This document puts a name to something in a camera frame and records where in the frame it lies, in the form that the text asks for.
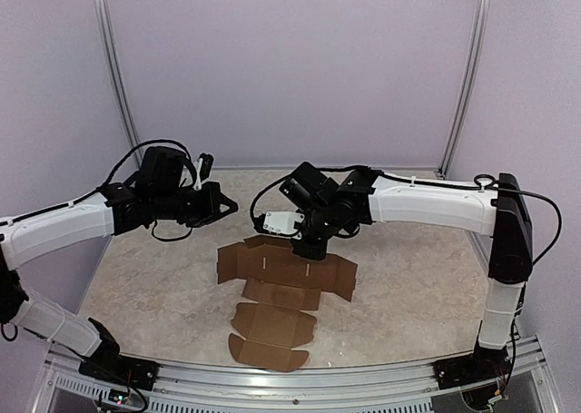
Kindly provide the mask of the brown cardboard box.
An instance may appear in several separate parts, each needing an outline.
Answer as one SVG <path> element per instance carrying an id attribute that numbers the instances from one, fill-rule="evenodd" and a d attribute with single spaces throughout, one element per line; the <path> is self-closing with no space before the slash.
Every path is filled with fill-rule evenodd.
<path id="1" fill-rule="evenodd" d="M 310 358 L 304 348 L 314 340 L 321 294 L 350 302 L 358 265 L 336 254 L 311 261 L 293 253 L 281 238 L 263 235 L 217 250 L 217 282 L 244 280 L 231 319 L 232 358 L 258 369 L 290 372 Z"/>

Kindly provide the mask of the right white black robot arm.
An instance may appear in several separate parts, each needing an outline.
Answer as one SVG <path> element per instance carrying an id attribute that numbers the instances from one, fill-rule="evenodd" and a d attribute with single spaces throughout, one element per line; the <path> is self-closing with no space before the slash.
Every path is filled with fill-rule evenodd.
<path id="1" fill-rule="evenodd" d="M 517 180 L 502 173 L 490 183 L 443 182 L 401 177 L 367 166 L 349 168 L 343 182 L 302 163 L 280 186 L 294 212 L 266 216 L 264 227 L 293 241 L 303 258 L 322 260 L 333 237 L 353 236 L 362 225 L 413 222 L 449 227 L 492 239 L 490 279 L 478 349 L 464 370 L 485 379 L 500 362 L 510 337 L 518 300 L 533 268 L 532 223 Z"/>

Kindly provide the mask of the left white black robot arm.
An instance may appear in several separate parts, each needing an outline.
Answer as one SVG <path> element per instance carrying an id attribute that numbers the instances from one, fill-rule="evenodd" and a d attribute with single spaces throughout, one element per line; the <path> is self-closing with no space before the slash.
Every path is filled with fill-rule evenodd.
<path id="1" fill-rule="evenodd" d="M 24 329 L 88 358 L 110 381 L 121 379 L 127 362 L 109 330 L 34 290 L 25 290 L 17 271 L 83 241 L 154 228 L 160 221 L 174 221 L 193 231 L 238 210 L 220 184 L 210 179 L 212 155 L 193 159 L 184 145 L 173 140 L 152 140 L 142 147 L 143 160 L 125 181 L 115 182 L 108 175 L 77 199 L 1 220 L 2 325 Z"/>

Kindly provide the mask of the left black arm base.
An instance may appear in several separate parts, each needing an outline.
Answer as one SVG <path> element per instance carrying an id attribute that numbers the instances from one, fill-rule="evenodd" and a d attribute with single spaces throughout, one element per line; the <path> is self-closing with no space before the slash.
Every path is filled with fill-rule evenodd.
<path id="1" fill-rule="evenodd" d="M 96 351 L 79 366 L 79 373 L 101 381 L 150 391 L 158 375 L 159 364 L 121 353 L 111 332 L 99 321 L 89 318 L 99 334 L 101 343 Z"/>

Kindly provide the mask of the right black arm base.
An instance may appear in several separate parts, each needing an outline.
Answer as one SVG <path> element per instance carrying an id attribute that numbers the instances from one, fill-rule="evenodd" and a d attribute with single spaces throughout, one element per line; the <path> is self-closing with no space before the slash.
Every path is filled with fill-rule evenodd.
<path id="1" fill-rule="evenodd" d="M 488 349 L 478 343 L 467 355 L 439 359 L 433 365 L 439 389 L 466 386 L 488 379 L 507 377 L 513 368 L 507 347 Z"/>

